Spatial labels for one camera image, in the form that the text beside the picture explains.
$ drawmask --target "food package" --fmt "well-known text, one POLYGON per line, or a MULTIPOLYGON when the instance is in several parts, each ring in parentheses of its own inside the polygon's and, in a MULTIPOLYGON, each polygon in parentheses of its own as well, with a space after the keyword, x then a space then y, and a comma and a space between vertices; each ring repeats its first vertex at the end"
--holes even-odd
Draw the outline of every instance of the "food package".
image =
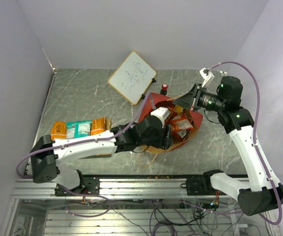
POLYGON ((100 134, 106 131, 105 124, 106 121, 104 117, 93 119, 91 124, 91 135, 100 134))
POLYGON ((55 121, 51 129, 51 139, 66 139, 66 123, 55 121))
POLYGON ((180 115, 183 113, 183 110, 184 110, 183 107, 175 106, 173 111, 180 115))
POLYGON ((176 115, 170 122, 172 125, 172 131, 178 132, 181 130, 188 130, 188 129, 194 129, 191 125, 191 122, 185 115, 176 115))
POLYGON ((90 136, 91 123, 92 123, 91 120, 67 122, 66 138, 76 139, 76 138, 90 136))
POLYGON ((106 130, 110 130, 111 129, 111 119, 110 118, 106 118, 106 123, 105 123, 105 129, 106 130))
POLYGON ((178 132, 172 132, 172 138, 176 138, 178 141, 182 142, 187 138, 188 130, 182 129, 178 132))

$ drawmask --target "black mount bracket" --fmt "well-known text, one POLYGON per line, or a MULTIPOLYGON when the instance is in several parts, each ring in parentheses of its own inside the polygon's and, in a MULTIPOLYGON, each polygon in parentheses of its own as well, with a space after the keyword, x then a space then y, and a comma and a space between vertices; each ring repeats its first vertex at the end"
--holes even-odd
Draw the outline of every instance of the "black mount bracket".
POLYGON ((212 170, 205 172, 203 175, 187 178, 185 181, 187 195, 214 195, 215 189, 211 186, 210 177, 213 174, 222 172, 221 170, 212 170))
POLYGON ((186 110, 191 110, 192 107, 196 107, 198 98, 200 96, 200 90, 199 90, 200 87, 201 87, 201 84, 194 84, 194 86, 191 88, 191 90, 187 94, 173 100, 172 104, 183 107, 186 110))
MULTIPOLYGON (((72 189, 72 192, 76 193, 85 193, 88 195, 99 195, 100 190, 100 181, 96 177, 81 177, 81 184, 83 188, 77 187, 76 189, 72 189)), ((66 197, 71 196, 71 194, 66 193, 65 190, 58 184, 57 188, 55 189, 55 196, 58 197, 66 197)))
MULTIPOLYGON (((50 148, 55 141, 51 140, 50 135, 42 136, 31 152, 50 148)), ((56 165, 57 155, 54 155, 53 150, 45 151, 31 157, 31 169, 34 183, 45 183, 55 179, 59 174, 59 170, 56 165)))
MULTIPOLYGON (((277 192, 281 204, 283 204, 283 185, 280 184, 277 187, 277 192)), ((278 208, 273 189, 263 189, 259 192, 252 192, 250 189, 241 189, 238 195, 238 203, 247 216, 278 208)))

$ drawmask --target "whiteboard writing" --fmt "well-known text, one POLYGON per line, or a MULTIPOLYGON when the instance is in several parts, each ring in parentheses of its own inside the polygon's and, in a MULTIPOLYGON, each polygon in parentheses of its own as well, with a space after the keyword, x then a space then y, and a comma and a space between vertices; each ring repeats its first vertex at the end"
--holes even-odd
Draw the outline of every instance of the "whiteboard writing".
POLYGON ((132 104, 136 104, 155 76, 156 71, 132 52, 111 75, 108 83, 132 104))

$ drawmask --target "wooden whiteboard frame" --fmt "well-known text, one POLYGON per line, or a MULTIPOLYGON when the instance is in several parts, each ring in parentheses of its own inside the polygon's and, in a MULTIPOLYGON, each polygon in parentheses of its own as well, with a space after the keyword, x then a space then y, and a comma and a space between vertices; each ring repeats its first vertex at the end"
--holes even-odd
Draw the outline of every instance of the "wooden whiteboard frame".
MULTIPOLYGON (((124 61, 121 63, 121 65, 115 70, 115 72, 113 72, 113 74, 108 78, 108 84, 111 85, 118 93, 120 93, 123 97, 125 97, 125 99, 127 101, 129 101, 131 103, 131 101, 124 95, 122 94, 119 90, 116 89, 116 87, 114 87, 112 84, 110 84, 110 79, 112 78, 112 76, 117 72, 117 70, 124 64, 124 62, 128 59, 128 57, 132 54, 132 53, 136 53, 147 65, 149 65, 137 52, 135 51, 131 51, 130 54, 124 59, 124 61)), ((157 71, 151 66, 149 65, 149 67, 151 69, 153 69, 155 71, 155 76, 152 78, 154 79, 157 76, 157 71)), ((149 85, 146 87, 146 89, 142 92, 140 99, 142 98, 142 95, 146 92, 146 90, 149 88, 149 86, 151 85, 152 81, 150 81, 149 85)), ((140 101, 140 99, 137 101, 137 103, 131 103, 132 105, 137 105, 138 102, 140 101)))

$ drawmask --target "marble surface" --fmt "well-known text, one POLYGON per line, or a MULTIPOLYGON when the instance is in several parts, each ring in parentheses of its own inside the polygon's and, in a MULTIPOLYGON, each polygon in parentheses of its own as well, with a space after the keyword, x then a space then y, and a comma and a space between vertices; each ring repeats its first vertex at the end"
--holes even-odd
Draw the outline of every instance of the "marble surface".
MULTIPOLYGON (((49 134, 56 120, 75 121, 105 116, 111 118, 113 126, 131 121, 142 102, 131 105, 107 83, 113 72, 111 69, 58 69, 38 137, 49 134)), ((167 83, 170 97, 183 94, 195 82, 201 82, 197 70, 158 70, 156 80, 148 90, 159 93, 161 84, 167 83)), ((219 72, 215 72, 215 79, 208 90, 215 92, 220 80, 219 72)), ((207 115, 217 121, 216 113, 207 115)), ((143 153, 141 163, 149 163, 153 156, 143 153)), ((213 169, 222 169, 227 174, 246 173, 238 150, 223 127, 208 122, 206 118, 193 139, 178 149, 159 154, 149 167, 139 166, 137 157, 138 154, 122 152, 110 158, 79 159, 68 165, 83 174, 177 175, 202 174, 213 169)))

